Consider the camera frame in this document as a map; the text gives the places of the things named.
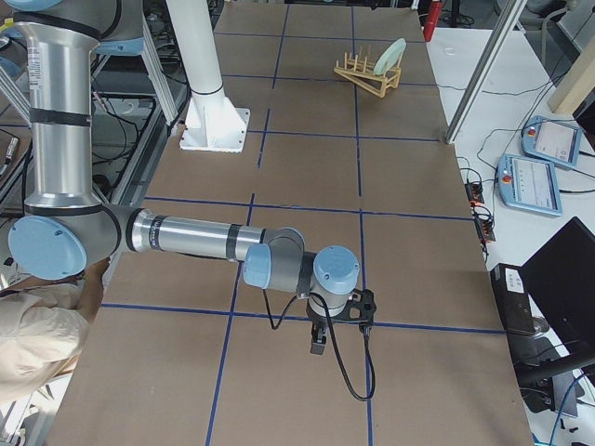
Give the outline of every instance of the fire extinguisher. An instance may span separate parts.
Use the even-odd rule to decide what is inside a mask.
[[[434,28],[438,24],[438,20],[440,19],[440,13],[443,12],[443,2],[440,1],[433,1],[430,3],[430,8],[428,9],[428,16],[426,17],[426,23],[424,25],[424,39],[426,42],[431,40],[432,35],[434,34]]]

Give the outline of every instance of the person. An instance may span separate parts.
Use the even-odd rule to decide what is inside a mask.
[[[103,298],[109,259],[75,278],[30,277],[0,292],[0,404],[18,400],[70,371]]]

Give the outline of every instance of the silver metal tube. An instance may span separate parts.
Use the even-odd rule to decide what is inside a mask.
[[[29,122],[29,100],[25,98],[25,95],[17,87],[15,81],[4,71],[4,68],[0,67],[0,88],[7,97],[8,102],[15,108],[20,117],[27,123]]]
[[[144,209],[136,217],[130,240],[136,251],[150,249],[194,256],[245,260],[248,248],[260,243],[263,229],[229,223],[157,216]]]
[[[144,17],[142,18],[142,31],[145,38],[145,47],[141,53],[142,60],[145,62],[149,79],[152,82],[152,86],[159,99],[159,104],[164,112],[165,121],[170,125],[176,119],[178,111],[174,98],[171,95],[169,84],[162,72],[161,61],[157,55],[155,44],[152,41],[151,30]]]
[[[39,23],[15,26],[27,39],[32,111],[43,116],[32,123],[35,192],[25,203],[30,209],[98,206],[91,181],[89,73],[98,41]]]
[[[448,131],[446,132],[446,142],[448,144],[452,144],[455,141],[458,132],[473,107],[473,102],[475,102],[475,99],[482,91],[483,83],[490,73],[498,53],[502,49],[509,32],[514,28],[526,4],[527,0],[509,0],[504,6],[500,18],[477,63],[477,67],[469,80],[465,94],[456,108],[453,120],[448,127]]]

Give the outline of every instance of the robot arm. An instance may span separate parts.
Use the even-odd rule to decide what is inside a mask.
[[[6,1],[17,10],[15,26],[27,39],[29,55],[35,190],[25,201],[28,215],[8,237],[23,267],[44,279],[61,279],[121,247],[243,261],[246,283],[309,299],[312,352],[322,353],[331,318],[359,321],[369,330],[376,306],[370,292],[354,290],[359,264],[347,248],[309,253],[295,230],[157,216],[104,205],[93,194],[90,55],[142,50],[141,0]],[[167,3],[191,7],[201,1]],[[212,41],[210,22],[208,30]],[[220,75],[207,78],[220,82]],[[221,98],[222,87],[206,102]]]

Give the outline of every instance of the white table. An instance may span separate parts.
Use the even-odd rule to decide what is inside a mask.
[[[432,41],[428,43],[436,82],[438,85],[443,85],[440,86],[440,94],[448,122],[451,121],[456,106],[463,96],[463,91],[449,87],[464,88],[467,85],[489,35],[488,30],[438,28]],[[485,91],[516,93],[537,88],[548,81],[548,75],[524,35],[521,32],[513,32],[483,86],[484,92],[478,96],[468,120],[456,139],[457,155],[466,157],[470,167],[477,170],[483,179],[493,178],[495,174],[492,168],[482,163],[476,156],[486,137],[497,128],[516,129],[522,126],[523,117],[531,110],[536,98],[546,88],[519,96],[499,96]],[[531,116],[541,114],[556,119],[572,118],[554,115],[549,111],[547,99],[554,89],[552,87],[548,91]],[[484,160],[491,165],[497,165],[512,137],[513,132],[510,131],[495,132],[485,143],[482,152]],[[584,137],[581,141],[581,150],[592,152]],[[517,132],[507,153],[521,154],[521,152],[520,132]],[[461,166],[466,166],[464,160],[459,161]],[[595,159],[580,155],[578,169],[595,175]],[[595,189],[593,179],[561,169],[556,170],[560,189]],[[462,171],[462,176],[466,178],[467,172]],[[469,179],[472,181],[477,178],[473,173],[469,173]],[[490,253],[486,262],[488,269],[500,262],[522,265],[573,216],[579,216],[595,232],[595,193],[563,195],[563,216],[549,217],[506,207],[498,192],[493,195],[492,191],[493,183],[485,183],[483,195],[486,205],[495,212],[496,216],[496,242],[488,244]],[[555,337],[551,341],[554,344],[560,343]],[[567,353],[563,348],[559,348],[559,351],[561,354]],[[565,430],[558,430],[555,444],[570,445],[572,441],[592,444],[595,439],[595,409],[579,405],[578,411],[577,420],[572,423],[567,422]],[[527,416],[533,432],[547,444],[556,414],[549,411],[534,414],[527,410]],[[576,433],[570,434],[568,427],[573,426],[580,426],[580,428]]]

